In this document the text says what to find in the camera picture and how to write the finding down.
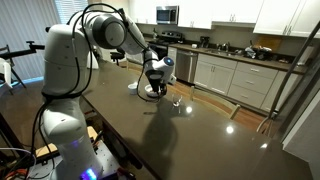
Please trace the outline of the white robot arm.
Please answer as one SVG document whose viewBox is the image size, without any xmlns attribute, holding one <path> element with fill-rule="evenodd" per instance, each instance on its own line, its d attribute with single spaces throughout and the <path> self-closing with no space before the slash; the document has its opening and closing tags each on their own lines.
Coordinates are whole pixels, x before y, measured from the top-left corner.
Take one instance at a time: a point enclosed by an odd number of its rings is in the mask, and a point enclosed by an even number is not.
<svg viewBox="0 0 320 180">
<path fill-rule="evenodd" d="M 93 149 L 79 105 L 79 97 L 90 83 L 87 62 L 94 46 L 143 54 L 143 72 L 159 96 L 165 95 L 166 85 L 174 81 L 174 61 L 159 58 L 146 45 L 137 25 L 120 10 L 83 10 L 74 23 L 51 26 L 45 45 L 45 107 L 41 119 L 62 161 L 50 173 L 50 180 L 97 180 L 103 174 L 102 161 Z"/>
</svg>

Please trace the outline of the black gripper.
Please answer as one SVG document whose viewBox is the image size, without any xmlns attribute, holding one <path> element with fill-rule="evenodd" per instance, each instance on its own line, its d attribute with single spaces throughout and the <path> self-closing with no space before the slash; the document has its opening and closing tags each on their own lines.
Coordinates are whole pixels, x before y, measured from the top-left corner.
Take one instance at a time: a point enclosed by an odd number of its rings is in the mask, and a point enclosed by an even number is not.
<svg viewBox="0 0 320 180">
<path fill-rule="evenodd" d="M 163 83 L 160 79 L 158 80 L 150 80 L 150 85 L 152 90 L 150 91 L 149 96 L 152 98 L 162 97 L 167 93 L 166 84 Z"/>
</svg>

